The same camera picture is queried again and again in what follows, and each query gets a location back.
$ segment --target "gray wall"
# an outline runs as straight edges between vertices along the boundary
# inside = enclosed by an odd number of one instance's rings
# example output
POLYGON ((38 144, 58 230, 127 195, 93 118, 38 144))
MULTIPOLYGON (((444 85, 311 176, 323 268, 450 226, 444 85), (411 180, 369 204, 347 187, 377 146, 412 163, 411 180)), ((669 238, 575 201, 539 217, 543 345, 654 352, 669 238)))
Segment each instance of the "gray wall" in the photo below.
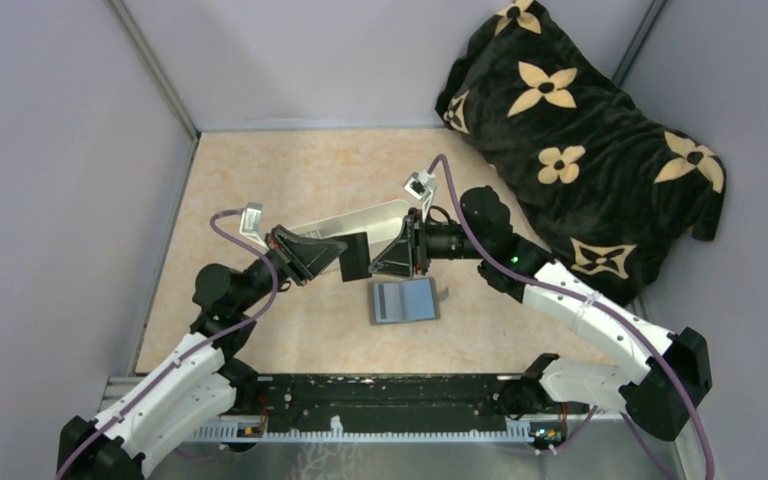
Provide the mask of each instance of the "gray wall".
POLYGON ((0 479, 127 369, 188 150, 103 2, 0 0, 0 479))
POLYGON ((708 338, 701 411, 724 477, 768 478, 768 2, 675 0, 627 88, 728 169, 717 240, 679 242, 649 299, 664 324, 708 338))
MULTIPOLYGON (((651 0, 545 0, 609 76, 651 0)), ((127 2, 202 130, 437 125, 469 36, 509 0, 127 2)))

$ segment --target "flower pattern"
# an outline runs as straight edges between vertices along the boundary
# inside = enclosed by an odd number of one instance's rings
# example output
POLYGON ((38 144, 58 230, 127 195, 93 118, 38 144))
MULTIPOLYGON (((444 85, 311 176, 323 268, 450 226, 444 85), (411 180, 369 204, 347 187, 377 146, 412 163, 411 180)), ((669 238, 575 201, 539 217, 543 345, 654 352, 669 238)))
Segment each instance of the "flower pattern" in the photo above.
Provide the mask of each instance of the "flower pattern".
POLYGON ((617 245, 615 247, 594 247, 574 238, 570 238, 572 248, 575 250, 575 264, 572 269, 587 275, 595 275, 599 272, 610 272, 628 280, 628 272, 625 271, 625 261, 637 245, 617 245))
POLYGON ((502 18, 496 24, 496 33, 493 35, 498 35, 499 32, 504 30, 514 20, 516 20, 517 25, 520 27, 539 35, 541 32, 540 21, 533 14, 526 12, 532 3, 534 3, 534 0, 517 0, 513 5, 509 5, 499 11, 496 15, 502 18))
POLYGON ((519 75, 531 88, 514 101, 508 111, 508 117, 528 110, 543 98, 558 107, 575 108, 575 99, 566 88, 575 80, 576 73, 578 73, 577 69, 566 68, 558 70, 550 77, 536 65, 519 62, 519 75))
POLYGON ((466 96, 469 90, 465 91, 460 97, 452 97, 449 101, 449 108, 443 113, 443 121, 449 124, 453 130, 468 134, 466 120, 463 117, 463 106, 466 103, 466 96))
POLYGON ((585 153, 584 147, 574 145, 567 147, 561 152, 558 147, 545 148, 537 155, 540 163, 546 165, 537 172, 537 179, 540 183, 551 185, 558 179, 562 183, 570 184, 578 178, 579 168, 575 162, 585 153))
POLYGON ((670 150, 679 157, 661 167, 654 183, 675 180, 694 170, 699 170, 699 173, 711 182, 711 188, 717 193, 722 193, 725 176, 720 162, 715 159, 717 154, 705 145, 697 145, 693 140, 679 137, 674 133, 665 131, 664 138, 670 150))

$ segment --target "white plastic tray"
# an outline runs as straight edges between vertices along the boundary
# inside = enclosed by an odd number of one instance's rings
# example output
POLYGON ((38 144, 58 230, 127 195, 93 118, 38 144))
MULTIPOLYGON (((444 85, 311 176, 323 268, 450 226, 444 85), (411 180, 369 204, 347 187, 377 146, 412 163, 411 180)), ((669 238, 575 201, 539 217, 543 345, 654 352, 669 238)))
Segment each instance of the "white plastic tray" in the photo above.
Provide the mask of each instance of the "white plastic tray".
MULTIPOLYGON (((328 238, 365 231, 369 242, 369 256, 372 259, 399 235, 402 229, 402 218, 407 215, 409 208, 410 204, 405 200, 391 200, 362 210, 292 227, 289 230, 296 235, 308 238, 328 238)), ((242 222, 240 234, 266 248, 266 243, 260 234, 255 236, 253 232, 247 232, 242 222)), ((339 269, 340 262, 334 262, 322 273, 339 269)))

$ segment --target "white bracket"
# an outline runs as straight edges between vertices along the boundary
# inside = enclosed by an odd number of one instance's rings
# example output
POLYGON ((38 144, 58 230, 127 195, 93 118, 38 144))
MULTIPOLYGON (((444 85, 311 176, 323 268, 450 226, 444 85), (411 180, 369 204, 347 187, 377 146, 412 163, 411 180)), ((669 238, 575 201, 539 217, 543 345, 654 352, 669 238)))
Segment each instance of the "white bracket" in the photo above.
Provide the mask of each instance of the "white bracket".
POLYGON ((404 189, 413 198, 422 202, 422 221, 425 221, 434 203, 434 195, 437 193, 437 178, 425 170, 413 172, 405 181, 404 189))
POLYGON ((621 386, 629 378, 616 365, 585 363, 561 357, 546 367, 540 386, 555 402, 579 402, 598 405, 609 411, 625 413, 621 386))
POLYGON ((268 249, 266 241, 260 234, 260 217, 263 215, 263 205, 260 203, 249 202, 240 215, 240 235, 248 241, 268 249))
MULTIPOLYGON (((596 293, 558 261, 544 265, 535 278, 590 298, 596 293)), ((580 300, 531 285, 525 287, 522 303, 548 313, 584 337, 611 357, 630 381, 639 385, 651 370, 646 363, 651 356, 649 351, 619 322, 598 308, 583 306, 580 300)), ((655 346, 658 353, 663 354, 672 344, 670 330, 633 315, 605 297, 599 297, 598 303, 622 315, 655 346)))
POLYGON ((118 419, 105 432, 110 439, 121 437, 122 449, 132 458, 143 453, 142 472, 148 477, 155 466, 204 422, 228 411, 236 390, 215 372, 225 363, 221 350, 207 344, 185 360, 184 352, 206 340, 199 333, 188 333, 175 350, 130 392, 95 416, 97 425, 118 419), (120 411, 166 368, 172 370, 126 414, 120 411))

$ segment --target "beige marble floor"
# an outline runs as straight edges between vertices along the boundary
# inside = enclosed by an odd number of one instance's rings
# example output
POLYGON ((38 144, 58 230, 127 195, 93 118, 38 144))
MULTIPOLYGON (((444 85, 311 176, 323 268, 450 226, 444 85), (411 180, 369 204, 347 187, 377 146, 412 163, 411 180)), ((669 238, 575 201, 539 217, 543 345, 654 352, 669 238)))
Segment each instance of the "beige marble floor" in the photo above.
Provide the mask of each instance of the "beige marble floor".
MULTIPOLYGON (((441 152, 450 159, 459 193, 493 186, 512 207, 516 231, 535 238, 494 170, 447 130, 204 134, 137 372, 157 366, 195 319, 198 309, 190 298, 202 266, 218 262, 243 269, 253 260, 211 231, 214 212, 260 202, 266 230, 408 199, 404 180, 441 152)), ((445 184, 437 203, 451 211, 445 184)), ((222 226, 236 231, 238 220, 222 226)), ((543 352, 607 361, 560 323, 490 289, 475 273, 476 264, 435 261, 429 273, 450 292, 440 307, 442 318, 404 325, 370 325, 365 282, 342 284, 337 273, 323 275, 280 294, 238 357, 271 373, 518 372, 543 352)))

